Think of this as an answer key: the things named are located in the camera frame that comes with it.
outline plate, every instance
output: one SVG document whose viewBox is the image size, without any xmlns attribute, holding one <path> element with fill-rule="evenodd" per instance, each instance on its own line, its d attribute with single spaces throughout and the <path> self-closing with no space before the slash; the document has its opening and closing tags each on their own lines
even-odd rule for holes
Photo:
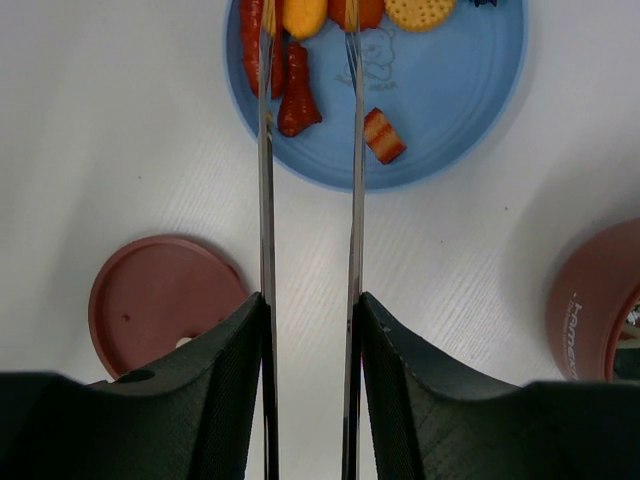
<svg viewBox="0 0 640 480">
<path fill-rule="evenodd" d="M 258 101 L 242 67 L 239 4 L 231 0 L 227 6 L 224 64 L 240 118 L 256 138 Z M 380 108 L 407 144 L 390 165 L 380 164 L 367 149 L 367 191 L 424 181 L 476 147 L 512 97 L 527 36 L 527 0 L 479 8 L 458 0 L 447 21 L 430 32 L 405 32 L 386 15 L 378 29 L 362 32 L 365 110 Z M 309 51 L 311 89 L 323 121 L 295 138 L 274 129 L 274 157 L 314 183 L 351 191 L 355 98 L 344 33 L 328 19 L 302 44 Z"/>
</svg>

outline metal tong arm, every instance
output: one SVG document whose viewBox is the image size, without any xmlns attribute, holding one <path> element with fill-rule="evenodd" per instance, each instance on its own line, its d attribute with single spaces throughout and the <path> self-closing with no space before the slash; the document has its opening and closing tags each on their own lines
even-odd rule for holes
<svg viewBox="0 0 640 480">
<path fill-rule="evenodd" d="M 352 224 L 349 249 L 347 345 L 345 354 L 342 480 L 359 478 L 361 334 L 355 314 L 362 294 L 364 244 L 364 78 L 358 0 L 347 0 L 345 45 L 356 99 L 353 153 Z"/>
<path fill-rule="evenodd" d="M 271 135 L 271 64 L 276 33 L 276 5 L 265 0 L 260 30 L 258 165 L 260 186 L 260 289 L 269 310 L 262 342 L 264 478 L 280 477 L 278 445 L 278 369 L 276 329 L 276 270 Z"/>
</svg>

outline red container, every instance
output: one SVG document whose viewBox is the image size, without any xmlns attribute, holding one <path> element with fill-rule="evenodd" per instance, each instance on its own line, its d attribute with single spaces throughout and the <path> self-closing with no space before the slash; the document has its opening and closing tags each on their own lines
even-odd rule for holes
<svg viewBox="0 0 640 480">
<path fill-rule="evenodd" d="M 130 243 L 105 263 L 89 299 L 89 331 L 113 378 L 167 355 L 215 327 L 248 297 L 218 252 L 160 235 Z"/>
<path fill-rule="evenodd" d="M 546 308 L 549 345 L 568 379 L 613 379 L 618 341 L 640 300 L 640 219 L 582 245 L 555 278 Z"/>
</svg>

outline round lid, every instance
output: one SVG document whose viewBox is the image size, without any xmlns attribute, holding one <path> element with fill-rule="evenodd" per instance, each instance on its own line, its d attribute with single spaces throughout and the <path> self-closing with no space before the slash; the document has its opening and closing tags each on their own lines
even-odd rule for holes
<svg viewBox="0 0 640 480">
<path fill-rule="evenodd" d="M 162 235 L 107 260 L 89 300 L 91 340 L 114 377 L 215 327 L 248 297 L 238 274 L 193 240 Z"/>
</svg>

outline white surface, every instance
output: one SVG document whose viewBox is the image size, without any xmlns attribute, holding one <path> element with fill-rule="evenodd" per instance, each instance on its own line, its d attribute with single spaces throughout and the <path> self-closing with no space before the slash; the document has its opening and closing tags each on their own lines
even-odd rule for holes
<svg viewBox="0 0 640 480">
<path fill-rule="evenodd" d="M 453 170 L 366 207 L 366 288 L 516 383 L 557 377 L 541 309 L 559 259 L 640 214 L 640 3 L 530 3 L 528 63 L 497 130 Z M 89 289 L 140 236 L 209 239 L 258 287 L 256 147 L 224 83 L 224 8 L 0 2 L 0 368 L 104 378 Z M 279 167 L 275 184 L 282 478 L 335 479 L 350 198 Z M 262 475 L 254 432 L 249 479 Z"/>
</svg>

